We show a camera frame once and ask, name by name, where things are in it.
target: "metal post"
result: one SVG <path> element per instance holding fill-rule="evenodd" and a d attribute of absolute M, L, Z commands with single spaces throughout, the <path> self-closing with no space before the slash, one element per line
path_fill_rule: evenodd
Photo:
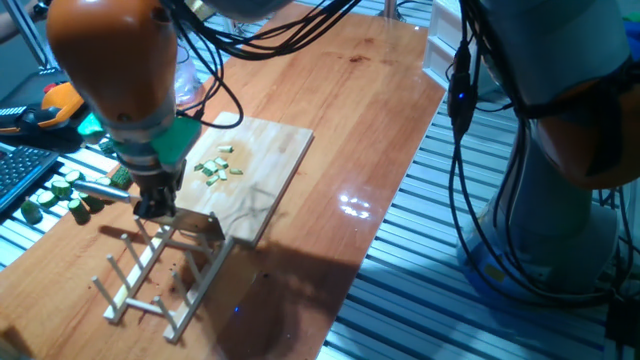
<path fill-rule="evenodd" d="M 41 68 L 46 69 L 52 61 L 44 51 L 40 36 L 38 36 L 38 30 L 24 7 L 17 0 L 2 0 L 2 3 L 9 16 L 11 16 L 11 20 L 20 31 L 20 35 L 22 35 L 36 62 Z"/>
<path fill-rule="evenodd" d="M 384 10 L 382 10 L 382 16 L 398 20 L 396 16 L 396 0 L 384 0 Z"/>

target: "cable bundle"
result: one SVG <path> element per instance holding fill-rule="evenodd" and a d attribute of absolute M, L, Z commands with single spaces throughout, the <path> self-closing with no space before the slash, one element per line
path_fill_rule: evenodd
<path fill-rule="evenodd" d="M 500 75 L 503 81 L 502 82 L 503 89 L 505 90 L 505 92 L 507 93 L 507 95 L 512 101 L 512 104 L 509 104 L 507 106 L 508 107 L 513 106 L 518 116 L 519 127 L 518 127 L 517 139 L 515 143 L 514 156 L 509 163 L 509 166 L 507 168 L 507 172 L 505 175 L 505 179 L 508 179 L 511 176 L 511 173 L 513 171 L 516 171 L 516 175 L 515 175 L 516 183 L 514 186 L 515 188 L 517 188 L 522 180 L 522 172 L 523 172 L 523 165 L 524 165 L 524 159 L 525 159 L 525 153 L 526 153 L 526 142 L 527 142 L 526 134 L 527 134 L 527 129 L 529 129 L 529 126 L 530 126 L 530 123 L 526 120 L 525 116 L 523 116 L 523 113 L 525 112 L 522 111 L 522 109 L 526 109 L 526 105 L 524 104 L 524 101 L 522 100 L 522 98 L 519 95 L 519 92 L 517 91 L 514 77 L 509 76 L 511 69 L 508 65 L 506 58 L 504 57 L 504 52 L 501 49 L 501 43 L 500 41 L 498 41 L 496 34 L 493 33 L 493 30 L 489 25 L 487 19 L 484 18 L 480 2 L 478 0 L 460 0 L 460 5 L 461 5 L 462 33 L 463 33 L 463 36 L 462 36 L 463 40 L 461 42 L 461 46 L 468 47 L 469 44 L 471 43 L 471 39 L 473 39 L 474 37 L 477 39 L 476 43 L 478 44 L 478 49 L 477 49 L 478 53 L 476 55 L 476 58 L 475 58 L 476 61 L 474 64 L 475 72 L 474 72 L 472 88 L 477 89 L 477 85 L 478 85 L 477 74 L 479 74 L 481 56 L 482 55 L 491 56 L 491 59 L 496 64 L 496 67 L 501 71 Z M 467 27 L 469 27 L 472 31 L 471 38 L 468 37 Z M 509 268 L 506 267 L 506 265 L 503 263 L 503 260 L 495 252 L 491 243 L 489 242 L 486 235 L 484 234 L 480 226 L 480 223 L 478 221 L 478 218 L 476 216 L 476 213 L 473 209 L 473 206 L 469 197 L 469 193 L 466 187 L 464 167 L 463 167 L 462 154 L 461 154 L 461 141 L 463 136 L 464 136 L 464 133 L 455 133 L 454 131 L 455 146 L 454 146 L 453 160 L 451 163 L 451 170 L 449 174 L 449 201 L 451 204 L 451 212 L 453 216 L 454 226 L 456 228 L 458 237 L 460 239 L 460 245 L 462 246 L 462 249 L 467 255 L 467 258 L 473 270 L 479 275 L 479 277 L 483 280 L 483 282 L 493 291 L 501 294 L 502 296 L 508 299 L 517 301 L 525 305 L 539 306 L 539 307 L 584 308 L 584 307 L 598 306 L 598 305 L 609 303 L 615 297 L 617 297 L 618 299 L 621 299 L 619 295 L 620 288 L 631 274 L 632 267 L 633 267 L 634 251 L 638 252 L 638 249 L 633 246 L 633 241 L 631 240 L 631 231 L 629 229 L 626 208 L 625 208 L 626 204 L 624 203 L 624 193 L 623 193 L 622 187 L 618 189 L 613 189 L 612 194 L 610 194 L 611 198 L 609 200 L 612 201 L 612 208 L 615 208 L 615 206 L 613 205 L 615 203 L 615 195 L 616 194 L 619 195 L 620 209 L 622 212 L 622 220 L 623 220 L 624 231 L 626 236 L 626 239 L 621 238 L 621 240 L 622 242 L 628 245 L 628 249 L 629 249 L 629 255 L 627 258 L 626 266 L 622 265 L 622 261 L 621 261 L 622 259 L 618 251 L 616 256 L 616 260 L 617 260 L 616 274 L 615 274 L 615 278 L 613 280 L 611 288 L 601 292 L 592 293 L 592 294 L 550 293 L 545 289 L 543 289 L 540 285 L 538 285 L 537 281 L 533 279 L 533 277 L 526 272 L 520 259 L 518 259 L 518 256 L 516 255 L 516 251 L 513 244 L 511 231 L 510 231 L 510 225 L 509 225 L 511 222 L 511 216 L 513 215 L 513 206 L 515 203 L 516 191 L 510 192 L 508 205 L 505 212 L 506 237 L 507 237 L 507 245 L 510 253 L 509 255 L 513 259 L 512 265 L 515 267 L 518 275 L 524 278 L 524 281 L 521 280 L 516 274 L 514 274 Z M 520 287 L 522 287 L 529 293 L 536 295 L 539 299 L 544 301 L 542 302 L 529 301 L 529 300 L 512 296 L 510 294 L 507 294 L 501 291 L 495 285 L 493 285 L 493 283 L 491 283 L 491 281 L 486 277 L 483 271 L 479 268 L 479 265 L 474 262 L 471 255 L 471 251 L 465 242 L 464 235 L 462 233 L 460 223 L 458 220 L 456 206 L 455 206 L 454 179 L 455 179 L 456 170 L 458 172 L 459 179 L 460 179 L 462 195 L 464 197 L 464 200 L 467 205 L 469 215 L 473 221 L 474 227 L 478 232 L 478 235 L 482 243 L 487 247 L 487 250 L 489 251 L 491 256 L 494 258 L 496 264 L 500 267 L 500 270 L 503 273 L 505 273 L 507 277 L 509 277 L 513 282 L 518 284 Z M 506 184 L 506 181 L 503 181 L 496 198 L 496 206 L 494 207 L 494 212 L 493 212 L 494 228 L 497 226 L 496 222 L 497 222 L 498 208 L 499 208 L 498 204 L 500 202 L 500 199 L 504 195 L 505 184 Z M 601 201 L 601 205 L 604 206 L 605 202 L 606 201 L 604 201 L 603 199 L 603 201 Z M 637 297 L 638 295 L 640 295 L 640 293 L 633 294 L 632 296 L 624 300 L 631 301 L 633 300 L 633 298 Z"/>
<path fill-rule="evenodd" d="M 313 8 L 302 19 L 284 24 L 267 31 L 260 32 L 250 37 L 242 37 L 235 34 L 218 31 L 206 26 L 185 4 L 184 0 L 164 0 L 164 5 L 169 9 L 171 17 L 176 25 L 178 34 L 184 38 L 191 51 L 204 64 L 211 76 L 213 83 L 207 90 L 204 99 L 186 109 L 178 111 L 178 115 L 188 116 L 217 129 L 232 129 L 239 126 L 244 118 L 244 111 L 240 101 L 224 82 L 224 65 L 222 54 L 225 52 L 230 56 L 247 61 L 261 61 L 272 59 L 277 56 L 292 54 L 309 46 L 315 40 L 324 35 L 338 21 L 344 18 L 360 0 L 334 0 L 325 7 L 322 7 L 326 0 Z M 212 64 L 209 64 L 189 38 L 192 32 L 202 41 L 209 55 Z M 282 37 L 283 40 L 277 45 L 267 45 L 266 40 Z M 238 108 L 239 118 L 231 125 L 215 125 L 202 121 L 204 108 L 207 101 L 213 98 L 220 88 L 223 88 L 231 100 Z M 187 115 L 187 111 L 198 108 L 193 116 Z"/>

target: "metal rod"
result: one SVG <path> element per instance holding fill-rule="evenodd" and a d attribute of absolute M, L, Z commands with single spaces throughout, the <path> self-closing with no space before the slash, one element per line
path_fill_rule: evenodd
<path fill-rule="evenodd" d="M 171 327 L 173 328 L 173 331 L 178 330 L 178 325 L 176 325 L 175 320 L 173 320 L 173 316 L 169 314 L 169 310 L 167 310 L 167 308 L 164 306 L 164 303 L 160 299 L 160 296 L 154 297 L 153 302 L 158 304 L 160 311 L 162 311 L 162 314 L 164 315 L 164 317 L 167 318 L 167 321 L 169 322 L 169 325 L 171 325 Z"/>
<path fill-rule="evenodd" d="M 9 16 L 11 16 L 13 24 L 20 31 L 20 35 L 22 35 L 24 42 L 27 44 L 36 62 L 41 68 L 46 69 L 52 62 L 44 51 L 33 20 L 31 20 L 19 1 L 2 0 L 2 3 L 4 4 L 5 10 L 9 13 Z"/>
<path fill-rule="evenodd" d="M 184 284 L 182 283 L 182 280 L 180 280 L 180 276 L 175 271 L 171 272 L 171 276 L 173 276 L 173 282 L 176 284 L 176 288 L 178 289 L 180 296 L 184 299 L 184 304 L 187 305 L 187 307 L 191 306 L 191 301 L 189 300 L 189 297 L 187 297 L 187 290 L 184 288 Z"/>
<path fill-rule="evenodd" d="M 196 279 L 196 284 L 200 285 L 202 283 L 202 276 L 200 276 L 200 270 L 198 270 L 198 266 L 196 266 L 196 261 L 193 259 L 191 251 L 187 250 L 184 253 L 184 256 L 187 258 L 187 262 L 189 263 L 189 267 L 191 268 L 193 277 Z"/>
<path fill-rule="evenodd" d="M 198 236 L 196 238 L 196 241 L 200 244 L 200 246 L 205 249 L 204 250 L 204 254 L 207 255 L 207 258 L 209 259 L 209 261 L 213 261 L 215 260 L 215 257 L 213 256 L 213 254 L 211 253 L 211 248 L 209 247 L 209 245 L 207 244 L 207 240 L 203 239 L 202 237 Z"/>
<path fill-rule="evenodd" d="M 134 216 L 133 217 L 133 221 L 138 226 L 138 230 L 140 230 L 140 234 L 142 234 L 142 238 L 144 239 L 144 242 L 147 243 L 147 245 L 151 248 L 151 251 L 155 251 L 156 247 L 151 242 L 151 236 L 149 236 L 149 233 L 144 228 L 144 225 L 142 224 L 142 221 L 140 221 L 140 216 L 138 216 L 138 215 Z"/>
<path fill-rule="evenodd" d="M 144 311 L 148 311 L 150 313 L 154 313 L 154 314 L 158 314 L 158 315 L 164 315 L 164 313 L 162 312 L 162 310 L 160 310 L 159 307 L 151 305 L 151 304 L 147 304 L 145 302 L 142 302 L 140 300 L 136 300 L 134 298 L 127 298 L 125 300 L 125 302 L 128 305 L 131 305 L 133 307 L 136 307 L 140 310 L 144 310 Z M 169 311 L 169 315 L 174 316 L 176 313 L 173 311 Z"/>
<path fill-rule="evenodd" d="M 127 280 L 127 277 L 124 276 L 124 273 L 120 269 L 120 266 L 118 266 L 116 260 L 113 258 L 113 255 L 107 255 L 107 261 L 111 263 L 111 267 L 116 272 L 116 275 L 118 275 L 118 277 L 120 278 L 120 281 L 122 281 L 122 283 L 124 284 L 124 287 L 126 287 L 127 290 L 131 290 L 131 284 L 129 284 L 129 280 Z"/>
<path fill-rule="evenodd" d="M 105 298 L 105 300 L 107 300 L 109 305 L 111 305 L 111 307 L 113 308 L 113 311 L 116 311 L 116 308 L 117 308 L 116 302 L 113 301 L 113 298 L 111 297 L 111 295 L 109 295 L 109 292 L 107 292 L 107 289 L 105 289 L 104 286 L 102 286 L 100 279 L 98 279 L 97 276 L 94 276 L 91 278 L 91 281 L 93 281 L 93 283 L 96 285 L 96 287 L 98 288 L 102 296 Z"/>
<path fill-rule="evenodd" d="M 396 0 L 384 1 L 384 10 L 382 11 L 382 16 L 388 19 L 398 19 L 398 17 L 396 16 Z"/>
<path fill-rule="evenodd" d="M 175 240 L 171 240 L 168 239 L 167 241 L 167 246 L 173 246 L 173 247 L 177 247 L 183 250 L 191 250 L 191 251 L 199 251 L 199 252 L 206 252 L 207 249 L 203 249 L 200 246 L 195 246 L 192 244 L 187 244 L 187 243 L 183 243 L 180 241 L 175 241 Z"/>
<path fill-rule="evenodd" d="M 142 270 L 144 266 L 142 265 L 142 261 L 140 261 L 140 257 L 138 257 L 138 254 L 136 254 L 136 250 L 133 248 L 133 245 L 131 244 L 131 239 L 129 239 L 129 235 L 122 234 L 122 236 L 120 236 L 120 239 L 122 239 L 124 241 L 124 244 L 127 245 L 127 249 L 129 249 L 131 256 L 133 256 L 133 260 L 136 261 L 136 264 L 138 264 L 138 267 L 140 268 L 140 270 Z"/>

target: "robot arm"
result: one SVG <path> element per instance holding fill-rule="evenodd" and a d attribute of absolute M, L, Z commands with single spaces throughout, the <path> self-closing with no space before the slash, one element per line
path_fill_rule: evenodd
<path fill-rule="evenodd" d="M 485 57 L 554 166 L 587 189 L 640 176 L 640 86 L 615 0 L 461 0 Z"/>
<path fill-rule="evenodd" d="M 255 20 L 289 2 L 210 1 L 238 20 Z M 47 22 L 60 66 L 140 187 L 134 212 L 142 218 L 175 214 L 184 159 L 200 135 L 200 124 L 176 117 L 174 25 L 159 0 L 56 0 Z"/>

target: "cucumber slice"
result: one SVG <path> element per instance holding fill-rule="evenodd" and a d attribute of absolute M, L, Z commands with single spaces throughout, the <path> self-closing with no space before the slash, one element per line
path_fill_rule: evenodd
<path fill-rule="evenodd" d="M 73 170 L 64 177 L 64 181 L 68 182 L 71 185 L 73 185 L 73 183 L 78 180 L 86 180 L 84 174 L 78 170 Z"/>
<path fill-rule="evenodd" d="M 108 139 L 107 141 L 103 141 L 98 144 L 100 151 L 102 151 L 105 155 L 113 155 L 116 152 L 115 147 L 113 146 L 113 140 Z"/>
<path fill-rule="evenodd" d="M 223 169 L 226 169 L 229 167 L 229 163 L 227 163 L 226 161 L 224 161 L 224 159 L 222 159 L 221 157 L 217 157 L 215 160 L 213 160 L 213 162 L 215 162 L 216 164 L 218 164 L 220 167 L 222 167 Z"/>
<path fill-rule="evenodd" d="M 111 186 L 111 179 L 110 179 L 110 178 L 108 178 L 108 177 L 106 177 L 106 176 L 103 176 L 103 177 L 101 177 L 101 178 L 98 178 L 98 179 L 96 180 L 96 182 L 97 182 L 98 184 Z"/>
<path fill-rule="evenodd" d="M 230 154 L 233 152 L 233 146 L 218 146 L 218 151 Z"/>
<path fill-rule="evenodd" d="M 111 186 L 117 187 L 120 190 L 129 190 L 131 185 L 133 185 L 133 180 L 131 179 L 129 170 L 124 166 L 120 166 L 111 177 Z"/>
<path fill-rule="evenodd" d="M 58 197 L 51 191 L 45 191 L 38 196 L 38 204 L 46 209 L 51 209 L 58 203 Z"/>
<path fill-rule="evenodd" d="M 71 196 L 71 184 L 66 181 L 54 181 L 51 184 L 51 192 L 61 199 L 68 198 Z"/>
<path fill-rule="evenodd" d="M 98 184 L 101 184 L 101 185 L 111 186 L 111 179 L 106 177 L 106 176 L 98 178 L 98 180 L 96 180 L 96 182 Z M 114 203 L 113 200 L 102 200 L 102 202 L 105 203 L 106 205 L 111 205 L 111 204 Z"/>
<path fill-rule="evenodd" d="M 104 202 L 102 200 L 89 196 L 85 193 L 79 193 L 78 196 L 85 204 L 87 204 L 90 213 L 96 214 L 104 209 Z"/>
<path fill-rule="evenodd" d="M 82 205 L 82 201 L 80 201 L 79 199 L 73 199 L 69 201 L 69 211 L 76 219 L 76 223 L 78 225 L 84 225 L 88 223 L 89 220 L 91 220 L 89 211 L 84 207 L 84 205 Z"/>
<path fill-rule="evenodd" d="M 207 186 L 211 186 L 213 184 L 216 183 L 216 181 L 218 181 L 220 179 L 220 177 L 218 175 L 212 177 L 211 179 L 207 180 Z"/>
<path fill-rule="evenodd" d="M 22 217 L 29 225 L 35 225 L 42 221 L 42 212 L 36 203 L 31 200 L 27 200 L 20 206 L 20 212 Z"/>

